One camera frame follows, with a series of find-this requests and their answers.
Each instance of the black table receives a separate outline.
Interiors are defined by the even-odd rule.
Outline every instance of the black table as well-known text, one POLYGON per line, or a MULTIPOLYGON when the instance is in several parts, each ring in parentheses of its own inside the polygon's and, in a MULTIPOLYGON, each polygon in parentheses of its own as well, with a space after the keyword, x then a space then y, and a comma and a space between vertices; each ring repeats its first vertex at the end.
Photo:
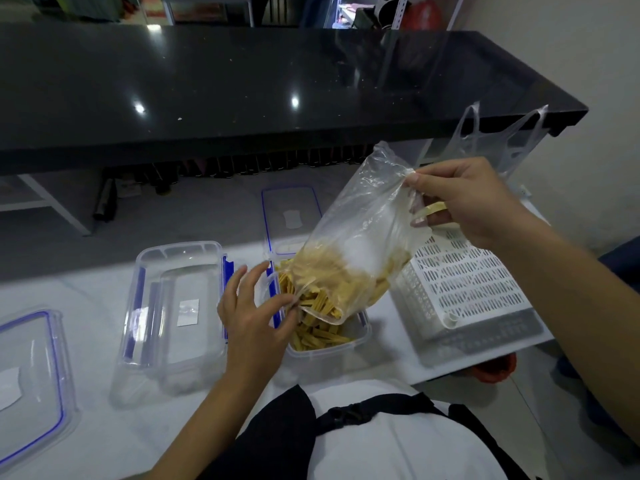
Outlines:
POLYGON ((587 107, 476 32, 2 24, 0 175, 495 132, 587 107))

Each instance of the white shirt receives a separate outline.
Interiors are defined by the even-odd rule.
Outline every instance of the white shirt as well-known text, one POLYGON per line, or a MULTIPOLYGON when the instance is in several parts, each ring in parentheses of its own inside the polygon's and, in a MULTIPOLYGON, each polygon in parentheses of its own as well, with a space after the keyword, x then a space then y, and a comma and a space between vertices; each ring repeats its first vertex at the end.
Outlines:
MULTIPOLYGON (((316 416, 334 406, 359 403, 380 394, 417 394, 399 381, 358 381, 309 395, 316 416)), ((449 405, 436 407, 447 413, 449 405)), ((377 414, 372 421, 346 426, 316 438, 309 463, 313 480, 429 479, 506 480, 484 443, 464 426, 434 414, 377 414)))

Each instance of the plastic bag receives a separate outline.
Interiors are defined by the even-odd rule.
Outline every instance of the plastic bag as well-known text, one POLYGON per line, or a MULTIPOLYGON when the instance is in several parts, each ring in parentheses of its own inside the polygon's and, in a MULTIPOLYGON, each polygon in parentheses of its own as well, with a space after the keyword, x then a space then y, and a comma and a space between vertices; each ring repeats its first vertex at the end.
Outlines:
POLYGON ((287 263, 297 294, 321 294, 310 315, 331 324, 373 305, 431 236, 411 227, 422 195, 404 187, 413 168, 381 141, 351 177, 309 239, 287 263))
POLYGON ((507 178, 547 134, 546 130, 542 129, 547 108, 548 105, 526 114, 500 133, 482 133, 480 132, 480 103, 476 102, 465 110, 449 144, 437 161, 482 156, 489 160, 501 177, 507 178), (474 130, 462 136, 462 125, 469 112, 473 112, 474 130), (539 114, 540 119, 534 128, 521 130, 535 114, 539 114))

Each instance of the person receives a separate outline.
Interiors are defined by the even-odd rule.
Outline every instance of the person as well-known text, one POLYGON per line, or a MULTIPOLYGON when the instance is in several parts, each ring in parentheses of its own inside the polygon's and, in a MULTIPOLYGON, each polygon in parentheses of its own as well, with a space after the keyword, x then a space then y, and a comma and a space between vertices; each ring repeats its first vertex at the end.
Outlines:
MULTIPOLYGON (((640 444, 640 295, 524 208, 484 158, 432 164, 406 184, 426 203, 446 203, 428 225, 455 221, 473 245, 501 259, 589 389, 640 444)), ((148 480, 527 478, 464 406, 432 402, 394 381, 309 397, 294 387, 236 438, 298 321, 293 307, 278 329, 269 326, 292 295, 254 305, 266 268, 242 267, 231 277, 218 307, 228 330, 227 371, 148 480)))

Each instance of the wall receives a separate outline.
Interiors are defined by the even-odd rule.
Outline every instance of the wall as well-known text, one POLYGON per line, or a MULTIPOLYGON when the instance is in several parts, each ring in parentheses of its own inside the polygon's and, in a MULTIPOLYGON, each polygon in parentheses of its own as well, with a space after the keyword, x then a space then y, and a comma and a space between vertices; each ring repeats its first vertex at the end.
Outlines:
POLYGON ((478 30, 589 107, 514 174, 596 253, 640 234, 640 0, 475 0, 478 30))

